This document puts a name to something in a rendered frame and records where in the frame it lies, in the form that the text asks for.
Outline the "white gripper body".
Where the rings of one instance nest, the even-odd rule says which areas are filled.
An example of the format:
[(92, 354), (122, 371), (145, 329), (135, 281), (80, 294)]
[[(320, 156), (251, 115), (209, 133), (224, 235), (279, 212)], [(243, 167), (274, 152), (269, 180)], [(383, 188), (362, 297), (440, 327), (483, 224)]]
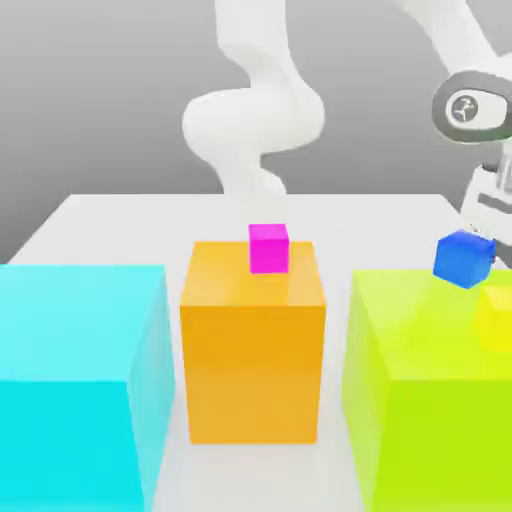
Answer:
[(497, 242), (497, 266), (512, 269), (512, 165), (479, 165), (460, 215), (466, 229)]

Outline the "small blue cube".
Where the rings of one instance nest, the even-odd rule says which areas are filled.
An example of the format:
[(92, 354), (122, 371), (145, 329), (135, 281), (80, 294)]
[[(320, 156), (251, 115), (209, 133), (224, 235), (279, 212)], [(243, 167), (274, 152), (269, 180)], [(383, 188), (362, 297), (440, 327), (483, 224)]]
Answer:
[(458, 230), (438, 241), (433, 275), (470, 289), (487, 279), (495, 257), (495, 240)]

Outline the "small yellow cube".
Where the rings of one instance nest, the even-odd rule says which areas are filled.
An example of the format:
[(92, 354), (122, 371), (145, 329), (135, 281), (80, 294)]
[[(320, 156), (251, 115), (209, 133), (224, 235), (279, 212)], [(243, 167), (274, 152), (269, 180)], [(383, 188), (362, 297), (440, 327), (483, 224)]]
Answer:
[(512, 285), (486, 285), (480, 292), (475, 313), (483, 345), (512, 353)]

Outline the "small magenta cube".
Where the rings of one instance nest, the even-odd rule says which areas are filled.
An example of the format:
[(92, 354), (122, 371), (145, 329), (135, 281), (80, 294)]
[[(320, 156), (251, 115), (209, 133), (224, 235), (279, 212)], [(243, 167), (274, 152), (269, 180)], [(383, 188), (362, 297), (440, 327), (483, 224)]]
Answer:
[(289, 271), (290, 240), (285, 224), (249, 225), (249, 266), (253, 274)]

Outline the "large lime green box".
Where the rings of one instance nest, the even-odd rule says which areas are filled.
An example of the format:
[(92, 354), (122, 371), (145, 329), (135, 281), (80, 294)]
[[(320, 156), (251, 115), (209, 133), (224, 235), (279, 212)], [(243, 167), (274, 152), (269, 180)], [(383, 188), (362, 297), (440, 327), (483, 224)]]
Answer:
[(512, 353), (428, 270), (352, 274), (342, 405), (363, 512), (512, 512)]

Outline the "large orange box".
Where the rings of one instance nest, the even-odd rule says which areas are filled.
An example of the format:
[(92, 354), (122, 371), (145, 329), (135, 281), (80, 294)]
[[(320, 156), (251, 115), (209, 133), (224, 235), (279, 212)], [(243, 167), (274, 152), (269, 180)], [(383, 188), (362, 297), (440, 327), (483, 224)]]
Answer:
[(326, 300), (314, 246), (253, 274), (245, 242), (197, 242), (180, 301), (190, 440), (317, 440)]

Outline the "large cyan box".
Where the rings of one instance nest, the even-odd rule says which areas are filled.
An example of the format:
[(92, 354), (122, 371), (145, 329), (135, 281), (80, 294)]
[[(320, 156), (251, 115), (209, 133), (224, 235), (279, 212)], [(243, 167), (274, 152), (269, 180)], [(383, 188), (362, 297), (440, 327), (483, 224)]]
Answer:
[(0, 265), (0, 512), (152, 512), (175, 396), (160, 265)]

